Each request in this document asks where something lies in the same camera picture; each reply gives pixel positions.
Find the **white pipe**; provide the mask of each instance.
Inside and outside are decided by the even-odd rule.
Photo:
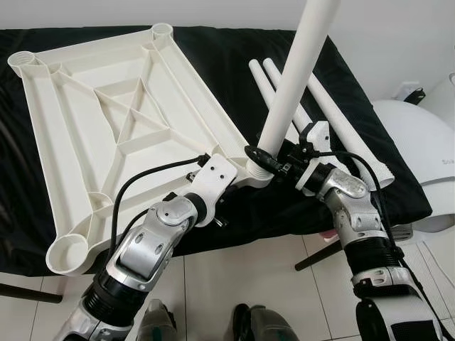
[[[267,94],[268,97],[274,96],[275,93],[273,92],[273,88],[270,85],[269,80],[267,79],[267,76],[262,71],[262,68],[259,65],[259,63],[257,65],[256,65],[256,63],[252,63],[252,61],[250,61],[250,69],[252,67],[255,69],[255,71],[253,71],[253,69],[252,69],[253,75],[255,72],[257,72],[258,74],[262,73],[264,75],[262,77],[259,74],[259,77],[258,77],[259,80],[256,79],[256,77],[255,77],[256,83],[259,86],[259,81],[261,82],[261,86],[263,86],[264,92],[268,92],[268,94]],[[273,85],[278,89],[279,83],[281,82],[282,74],[278,70],[277,66],[273,63],[273,60],[270,58],[266,58],[264,60],[264,62],[262,62],[262,64],[264,65],[264,69],[267,71],[267,74],[269,75],[270,79],[272,80]],[[294,118],[292,121],[295,122],[296,117],[298,117],[298,119],[300,120],[301,124],[304,125],[304,127],[307,126],[308,124],[312,123],[312,120],[310,119],[310,117],[308,116],[305,109],[302,107],[302,105],[300,103],[297,106],[297,110],[296,110],[296,113],[294,114]],[[326,139],[318,140],[318,137],[317,137],[318,131],[311,130],[309,132],[307,138],[310,138],[310,140],[311,140],[311,137],[310,137],[311,132],[314,132],[316,134],[316,135],[313,135],[313,137],[315,139],[313,141],[311,141],[314,144],[314,148],[316,150],[321,151],[321,152],[331,152],[332,151],[331,147],[330,147],[330,140],[326,140]],[[320,158],[320,162],[331,163],[332,165],[340,168],[343,172],[350,174],[346,165],[341,163],[335,156],[323,156]]]
[[[321,52],[328,28],[340,0],[307,0],[286,65],[281,85],[269,110],[258,147],[277,156],[287,129],[304,94],[306,83]],[[251,160],[247,170],[254,177],[269,179],[271,175]]]
[[[264,69],[267,71],[267,74],[269,75],[270,80],[272,81],[275,89],[278,89],[278,85],[281,82],[282,74],[280,73],[278,68],[275,66],[272,59],[270,59],[270,58],[266,58],[262,62],[262,65],[264,66]],[[308,116],[308,114],[306,113],[305,109],[300,104],[300,101],[299,101],[299,104],[297,105],[297,110],[294,114],[292,121],[296,125],[299,132],[304,130],[304,128],[306,126],[308,126],[310,123],[313,122],[310,119],[310,117]]]
[[[357,131],[350,125],[348,119],[344,116],[343,112],[341,112],[340,108],[338,108],[338,105],[336,105],[335,101],[333,101],[332,97],[330,97],[326,89],[324,89],[322,84],[313,74],[310,75],[308,88],[346,150],[358,154],[370,164],[378,178],[379,186],[381,188],[391,184],[395,177],[390,172],[389,168],[375,157]],[[357,160],[354,160],[354,162],[360,172],[360,178],[365,181],[371,190],[375,190],[376,187],[373,179],[365,166]]]
[[[261,65],[257,60],[251,59],[250,62],[248,63],[248,66],[250,67],[251,73],[253,74],[253,78],[255,79],[257,87],[259,88],[261,95],[264,98],[267,108],[270,109],[273,103],[273,99],[275,98],[275,90],[273,86],[270,84],[269,80],[267,79],[267,76],[265,75],[264,70],[262,69]],[[272,80],[272,82],[274,83],[274,86],[278,88],[277,84],[275,84],[275,81]],[[311,119],[305,112],[304,108],[300,105],[300,103],[299,106],[297,107],[296,112],[294,113],[294,116],[292,117],[292,121],[295,124],[297,131],[299,133],[302,130],[304,130],[304,128],[308,124],[311,123]]]

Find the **white wall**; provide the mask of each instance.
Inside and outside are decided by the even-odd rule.
[[[304,0],[1,0],[0,28],[148,25],[296,28]],[[342,0],[331,36],[371,100],[426,91],[454,69],[455,1]]]

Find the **tile floor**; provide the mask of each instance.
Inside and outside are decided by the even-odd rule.
[[[357,299],[344,254],[301,272],[293,269],[296,262],[323,246],[317,235],[289,235],[178,257],[147,300],[160,298],[174,312],[179,340],[232,340],[232,309],[245,302],[280,312],[301,341],[360,341]],[[454,228],[403,249],[443,323],[455,335]],[[57,305],[0,296],[1,339],[52,340],[91,280],[89,275],[26,278],[0,274],[0,283],[64,295]],[[134,340],[133,334],[128,341]]]

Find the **black fabric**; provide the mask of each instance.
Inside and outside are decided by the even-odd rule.
[[[0,271],[48,274],[44,257],[55,238],[41,164],[20,78],[6,64],[20,50],[38,52],[147,29],[148,26],[43,28],[0,31]],[[248,68],[252,58],[270,57],[282,68],[294,37],[291,31],[175,28],[174,38],[250,144],[264,124],[267,108]],[[389,166],[395,182],[385,189],[392,224],[422,219],[431,208],[418,182],[382,127],[372,105],[328,38],[314,73],[373,153]],[[302,104],[313,120],[324,119],[314,98]],[[343,149],[332,134],[332,149]],[[353,173],[355,167],[346,162]],[[195,228],[175,254],[231,247],[282,234],[332,228],[329,211],[277,181],[255,190],[241,188],[219,205],[229,224]]]
[[[397,341],[421,340],[438,341],[433,321],[410,321],[392,325],[393,336]]]

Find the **white cylinder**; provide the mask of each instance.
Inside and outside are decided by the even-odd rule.
[[[324,89],[322,84],[313,74],[311,74],[309,78],[308,88],[346,150],[358,154],[368,162],[375,172],[381,188],[391,184],[395,177],[390,172],[389,168],[374,156],[357,131],[350,125],[348,119],[344,116],[343,112],[341,112],[340,108],[338,108],[338,105],[333,101],[332,97],[330,97],[326,89]],[[370,190],[376,190],[373,179],[365,166],[357,160],[354,160],[354,162],[360,172],[360,178],[365,181]]]
[[[173,38],[173,27],[168,23],[155,23],[151,27],[152,39],[158,39],[161,37]]]
[[[272,80],[272,83],[275,87],[275,89],[278,89],[279,83],[282,78],[282,74],[280,71],[277,69],[277,66],[273,63],[273,60],[270,58],[264,59],[262,62],[264,65],[264,69],[267,71],[267,74],[269,75],[270,79]],[[299,104],[297,105],[297,110],[292,117],[293,123],[296,125],[297,129],[299,132],[305,129],[306,126],[308,126],[312,120],[306,113],[305,109],[302,107],[302,105]]]
[[[19,77],[22,77],[21,66],[34,64],[37,64],[35,54],[29,51],[19,51],[8,58],[8,65]]]
[[[339,3],[339,0],[307,0],[306,2],[284,66],[282,81],[257,145],[272,156],[277,156],[283,144]],[[258,178],[269,177],[267,171],[251,160],[247,163],[247,170]]]
[[[251,59],[251,61],[248,63],[248,66],[250,66],[251,73],[253,74],[253,78],[256,81],[257,87],[259,88],[262,97],[264,98],[265,104],[267,105],[267,108],[270,109],[273,103],[273,99],[275,98],[275,90],[273,86],[270,84],[269,79],[265,75],[265,72],[262,70],[261,65],[259,62],[255,59]],[[272,79],[272,83],[275,86],[275,88],[278,88],[278,83],[276,83],[273,79],[273,77],[270,77]],[[297,131],[300,133],[304,128],[311,123],[311,119],[309,118],[308,114],[305,112],[305,109],[300,105],[297,107],[297,110],[292,117],[292,121],[295,124]]]

